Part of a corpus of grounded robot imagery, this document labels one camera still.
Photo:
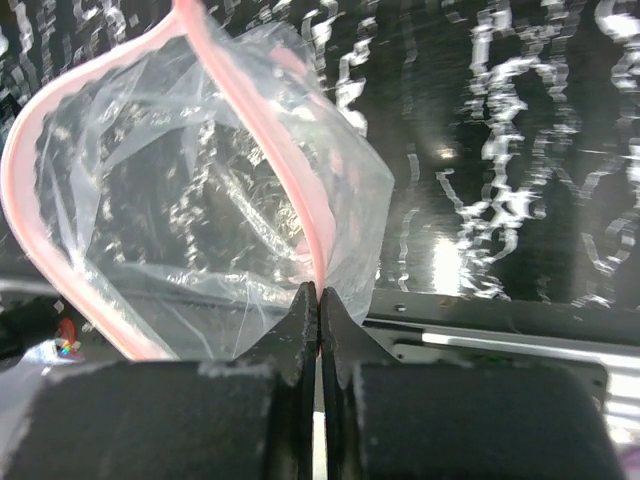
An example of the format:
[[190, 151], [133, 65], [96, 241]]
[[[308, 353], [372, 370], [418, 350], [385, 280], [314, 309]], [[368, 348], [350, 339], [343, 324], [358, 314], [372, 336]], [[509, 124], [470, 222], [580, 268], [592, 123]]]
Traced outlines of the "clear zip top bag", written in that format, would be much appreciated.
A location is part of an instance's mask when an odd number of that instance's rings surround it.
[[394, 186], [351, 103], [376, 23], [324, 90], [335, 1], [177, 1], [138, 35], [64, 40], [11, 126], [1, 202], [39, 272], [126, 357], [233, 358], [299, 286], [362, 322]]

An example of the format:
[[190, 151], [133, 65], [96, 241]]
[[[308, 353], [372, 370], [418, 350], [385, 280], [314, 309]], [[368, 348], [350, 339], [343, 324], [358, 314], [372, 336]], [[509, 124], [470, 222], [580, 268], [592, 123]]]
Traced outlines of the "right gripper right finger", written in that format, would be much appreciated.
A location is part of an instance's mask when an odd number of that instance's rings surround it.
[[434, 345], [403, 363], [319, 303], [332, 479], [621, 479], [593, 362]]

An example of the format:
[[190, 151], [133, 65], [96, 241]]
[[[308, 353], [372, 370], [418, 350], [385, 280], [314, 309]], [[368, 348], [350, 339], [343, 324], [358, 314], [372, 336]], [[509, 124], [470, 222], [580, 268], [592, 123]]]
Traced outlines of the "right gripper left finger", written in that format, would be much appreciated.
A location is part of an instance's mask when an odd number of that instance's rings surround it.
[[54, 317], [48, 299], [1, 317], [3, 478], [312, 477], [312, 283], [231, 362], [20, 360]]

